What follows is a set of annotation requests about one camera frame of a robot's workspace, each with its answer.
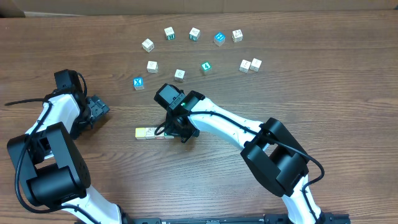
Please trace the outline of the green-edged picture wooden block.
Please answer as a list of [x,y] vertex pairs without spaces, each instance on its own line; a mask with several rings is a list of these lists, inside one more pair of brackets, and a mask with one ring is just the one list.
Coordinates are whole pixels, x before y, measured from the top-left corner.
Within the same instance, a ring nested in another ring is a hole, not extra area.
[[155,128],[145,128],[145,138],[146,139],[155,139]]

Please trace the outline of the blue D wooden block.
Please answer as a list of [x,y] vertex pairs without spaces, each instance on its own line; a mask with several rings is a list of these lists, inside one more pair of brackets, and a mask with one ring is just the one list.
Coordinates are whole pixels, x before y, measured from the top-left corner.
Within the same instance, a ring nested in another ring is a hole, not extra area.
[[185,78],[185,71],[176,69],[175,75],[174,75],[174,80],[177,82],[184,82],[184,78]]

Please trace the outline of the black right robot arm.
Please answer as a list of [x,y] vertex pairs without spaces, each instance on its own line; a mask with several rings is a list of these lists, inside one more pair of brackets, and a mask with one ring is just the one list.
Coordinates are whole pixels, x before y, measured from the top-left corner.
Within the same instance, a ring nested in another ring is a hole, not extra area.
[[182,143],[200,132],[218,136],[240,150],[249,170],[265,189],[282,198],[290,222],[322,223],[322,211],[309,189],[322,176],[309,180],[307,166],[317,160],[279,120],[269,118],[263,123],[242,118],[197,91],[185,94],[168,83],[156,92],[154,100],[167,112],[155,135],[178,136]]

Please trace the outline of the yellow-top wooden block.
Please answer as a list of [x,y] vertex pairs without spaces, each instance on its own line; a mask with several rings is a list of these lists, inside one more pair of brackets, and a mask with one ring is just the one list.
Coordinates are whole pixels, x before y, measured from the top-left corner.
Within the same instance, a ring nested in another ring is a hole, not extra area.
[[135,138],[138,140],[145,139],[146,138],[146,129],[145,128],[136,128],[135,129]]

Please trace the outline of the yellow G wooden block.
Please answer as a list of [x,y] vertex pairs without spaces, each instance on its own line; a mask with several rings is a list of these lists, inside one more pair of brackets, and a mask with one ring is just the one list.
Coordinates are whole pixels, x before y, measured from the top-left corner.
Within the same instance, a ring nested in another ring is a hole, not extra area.
[[239,71],[247,73],[250,69],[251,62],[247,60],[242,60],[240,66],[239,66]]

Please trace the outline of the green 7 wooden block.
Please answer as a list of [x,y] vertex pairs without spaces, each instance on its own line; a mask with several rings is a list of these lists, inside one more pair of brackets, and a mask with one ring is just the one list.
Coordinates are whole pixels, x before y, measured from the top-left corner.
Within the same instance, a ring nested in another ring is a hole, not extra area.
[[164,138],[166,138],[166,139],[173,139],[174,136],[173,136],[173,135],[169,135],[169,134],[167,134],[167,133],[164,133]]

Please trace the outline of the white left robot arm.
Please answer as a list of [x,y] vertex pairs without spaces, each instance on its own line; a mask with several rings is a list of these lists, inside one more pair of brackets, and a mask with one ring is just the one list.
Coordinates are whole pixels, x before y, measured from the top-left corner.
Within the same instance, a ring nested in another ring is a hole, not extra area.
[[57,87],[39,99],[43,110],[37,121],[7,143],[19,203],[32,213],[63,210],[83,223],[130,223],[119,205],[92,186],[87,164],[74,143],[109,107],[98,96],[87,95],[82,74],[65,69],[54,77]]

